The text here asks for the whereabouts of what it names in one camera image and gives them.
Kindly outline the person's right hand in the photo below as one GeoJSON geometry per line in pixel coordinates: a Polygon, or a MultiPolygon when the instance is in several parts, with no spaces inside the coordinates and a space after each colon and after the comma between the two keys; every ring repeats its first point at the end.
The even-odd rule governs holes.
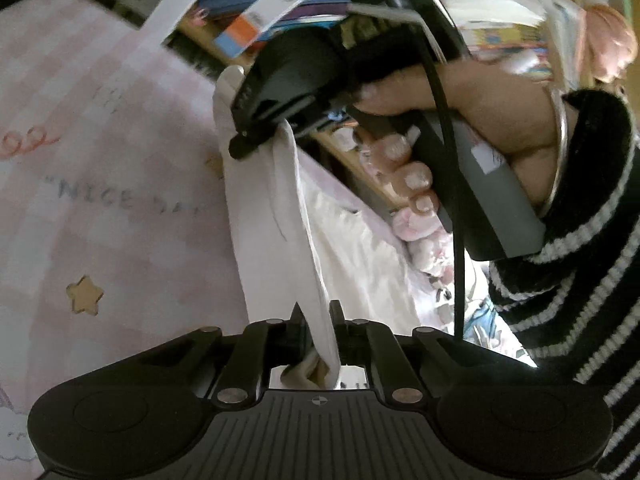
{"type": "MultiPolygon", "coordinates": [[[[473,60],[438,66],[436,73],[449,107],[503,154],[529,201],[541,210],[551,196],[559,153],[559,130],[548,91],[525,77],[473,60]]],[[[356,102],[357,110],[380,116],[434,107],[434,94],[421,66],[367,84],[356,102]]],[[[433,171],[422,162],[410,162],[410,152],[408,141],[393,133],[372,144],[372,164],[416,214],[436,214],[439,200],[432,190],[433,171]]]]}

